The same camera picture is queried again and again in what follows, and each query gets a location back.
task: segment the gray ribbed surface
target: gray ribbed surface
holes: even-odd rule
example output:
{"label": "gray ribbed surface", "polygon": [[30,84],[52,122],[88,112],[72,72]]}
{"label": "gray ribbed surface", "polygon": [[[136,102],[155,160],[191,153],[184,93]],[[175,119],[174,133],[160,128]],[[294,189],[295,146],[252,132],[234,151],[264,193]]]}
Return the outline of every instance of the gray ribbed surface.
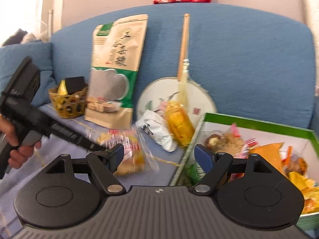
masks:
{"label": "gray ribbed surface", "polygon": [[110,197],[88,221],[63,230],[24,228],[14,239],[306,239],[296,227],[254,231],[226,219],[208,197],[186,187],[133,187]]}

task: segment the white plastic wrapper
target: white plastic wrapper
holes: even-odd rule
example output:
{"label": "white plastic wrapper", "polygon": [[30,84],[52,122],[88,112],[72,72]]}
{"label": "white plastic wrapper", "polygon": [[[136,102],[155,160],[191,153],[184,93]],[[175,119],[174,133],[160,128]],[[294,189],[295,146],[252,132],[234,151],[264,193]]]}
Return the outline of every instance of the white plastic wrapper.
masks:
{"label": "white plastic wrapper", "polygon": [[168,131],[165,120],[157,113],[146,110],[135,125],[143,129],[165,151],[172,152],[176,149],[177,143]]}

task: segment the wicker basket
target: wicker basket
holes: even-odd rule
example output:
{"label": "wicker basket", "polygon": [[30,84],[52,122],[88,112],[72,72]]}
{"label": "wicker basket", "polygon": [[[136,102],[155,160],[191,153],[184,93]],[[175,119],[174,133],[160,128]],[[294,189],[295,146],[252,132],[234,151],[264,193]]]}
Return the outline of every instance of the wicker basket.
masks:
{"label": "wicker basket", "polygon": [[60,95],[57,94],[57,90],[58,87],[49,89],[49,97],[61,118],[76,118],[84,114],[87,104],[87,87],[72,95]]}

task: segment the finger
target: finger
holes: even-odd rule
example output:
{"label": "finger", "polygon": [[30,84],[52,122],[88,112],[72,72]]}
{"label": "finger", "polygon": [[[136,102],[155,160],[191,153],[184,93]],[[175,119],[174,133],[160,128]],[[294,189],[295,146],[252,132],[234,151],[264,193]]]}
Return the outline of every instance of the finger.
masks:
{"label": "finger", "polygon": [[16,147],[19,145],[19,141],[15,134],[14,125],[0,115],[0,131],[6,134],[6,139],[10,145]]}
{"label": "finger", "polygon": [[27,159],[30,158],[33,155],[34,149],[33,147],[19,147],[19,153],[26,157]]}
{"label": "finger", "polygon": [[40,149],[41,148],[41,141],[36,142],[34,146],[36,149]]}
{"label": "finger", "polygon": [[12,158],[9,158],[8,163],[14,169],[19,169],[22,166],[22,164],[18,163],[17,161],[13,160]]}
{"label": "finger", "polygon": [[10,156],[11,156],[11,158],[13,160],[15,160],[16,162],[20,163],[21,165],[24,164],[27,161],[26,157],[21,155],[17,150],[12,150],[10,152]]}

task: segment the sofa backrest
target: sofa backrest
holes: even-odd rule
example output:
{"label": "sofa backrest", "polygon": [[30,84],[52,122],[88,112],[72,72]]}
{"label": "sofa backrest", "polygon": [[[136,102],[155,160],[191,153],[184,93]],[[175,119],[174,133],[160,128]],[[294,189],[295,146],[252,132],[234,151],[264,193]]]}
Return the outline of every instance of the sofa backrest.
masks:
{"label": "sofa backrest", "polygon": [[53,69],[59,82],[89,80],[92,32],[99,24],[148,14],[136,105],[152,81],[176,76],[184,13],[190,13],[189,73],[218,112],[307,128],[314,104],[315,56],[307,26],[259,10],[222,4],[150,5],[96,16],[56,32]]}

